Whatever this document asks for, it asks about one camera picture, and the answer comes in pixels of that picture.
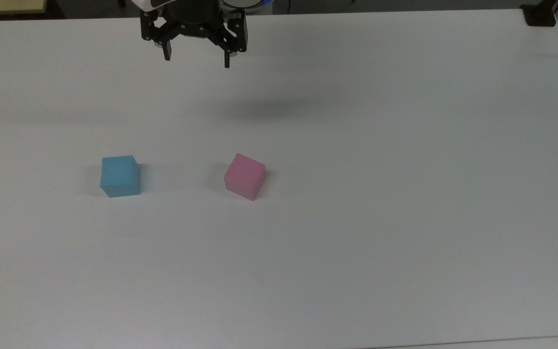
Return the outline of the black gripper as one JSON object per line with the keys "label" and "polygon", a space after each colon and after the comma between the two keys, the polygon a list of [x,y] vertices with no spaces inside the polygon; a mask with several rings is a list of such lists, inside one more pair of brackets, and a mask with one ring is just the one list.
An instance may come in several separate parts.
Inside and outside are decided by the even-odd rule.
{"label": "black gripper", "polygon": [[157,10],[141,10],[141,36],[162,49],[166,61],[172,57],[171,40],[180,34],[190,37],[206,37],[224,52],[224,67],[230,68],[231,57],[248,50],[248,27],[246,12],[220,9],[218,0],[174,0],[162,9],[166,23],[155,25],[159,18]]}

